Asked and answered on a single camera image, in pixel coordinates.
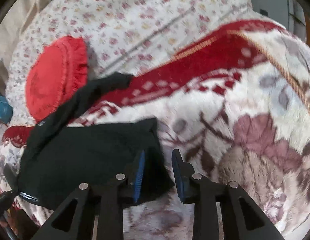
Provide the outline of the black pants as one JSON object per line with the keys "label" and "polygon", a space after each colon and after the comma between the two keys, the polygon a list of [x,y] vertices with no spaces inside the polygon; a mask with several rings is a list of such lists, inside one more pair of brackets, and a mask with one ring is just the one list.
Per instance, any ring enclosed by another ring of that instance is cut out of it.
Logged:
{"label": "black pants", "polygon": [[54,210],[81,183],[104,185],[124,172],[135,204],[155,200],[173,187],[155,118],[69,126],[100,97],[128,88],[131,80],[131,75],[114,73],[90,81],[31,129],[15,184],[22,198]]}

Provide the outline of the floral white quilt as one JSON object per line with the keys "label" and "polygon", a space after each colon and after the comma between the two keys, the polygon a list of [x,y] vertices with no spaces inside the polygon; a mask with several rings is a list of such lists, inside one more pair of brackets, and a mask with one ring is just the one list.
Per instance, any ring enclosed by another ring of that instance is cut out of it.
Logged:
{"label": "floral white quilt", "polygon": [[60,37],[85,40],[91,78],[140,74],[222,24],[259,18],[251,0],[52,0],[13,52],[6,89],[10,125],[34,123],[26,107],[26,77],[43,48]]}

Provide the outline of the red heart ruffled pillow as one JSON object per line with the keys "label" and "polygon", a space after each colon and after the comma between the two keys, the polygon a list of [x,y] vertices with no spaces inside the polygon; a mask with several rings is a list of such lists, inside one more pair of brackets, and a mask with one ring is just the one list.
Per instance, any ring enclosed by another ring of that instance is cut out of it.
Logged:
{"label": "red heart ruffled pillow", "polygon": [[44,48],[25,85],[26,106],[39,122],[69,100],[88,80],[84,39],[64,36]]}

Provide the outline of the blue plastic bag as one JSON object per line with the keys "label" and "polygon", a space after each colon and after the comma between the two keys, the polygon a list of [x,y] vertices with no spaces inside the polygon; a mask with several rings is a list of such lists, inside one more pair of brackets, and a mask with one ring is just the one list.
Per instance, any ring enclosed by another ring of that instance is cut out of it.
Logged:
{"label": "blue plastic bag", "polygon": [[13,109],[5,97],[0,95],[0,121],[4,124],[10,122],[13,114]]}

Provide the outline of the red white floral blanket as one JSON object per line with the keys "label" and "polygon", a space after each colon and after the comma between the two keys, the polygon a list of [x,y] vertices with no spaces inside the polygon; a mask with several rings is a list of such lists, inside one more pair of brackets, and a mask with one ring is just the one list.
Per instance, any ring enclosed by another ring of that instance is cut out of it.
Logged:
{"label": "red white floral blanket", "polygon": [[[99,99],[70,127],[155,118],[172,179],[174,148],[196,171],[237,181],[285,239],[310,233],[310,48],[278,25],[222,25]],[[31,125],[13,125],[0,148],[0,172],[19,172]],[[43,224],[52,210],[17,198]],[[190,239],[193,211],[175,188],[124,211],[127,239]]]}

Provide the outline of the beige curtain cloth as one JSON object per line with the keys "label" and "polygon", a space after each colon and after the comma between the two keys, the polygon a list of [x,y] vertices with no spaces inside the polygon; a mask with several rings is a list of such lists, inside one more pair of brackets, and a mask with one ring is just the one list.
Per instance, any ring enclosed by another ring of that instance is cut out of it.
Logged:
{"label": "beige curtain cloth", "polygon": [[50,1],[17,0],[2,20],[0,24],[0,94],[5,94],[10,61],[22,33]]}

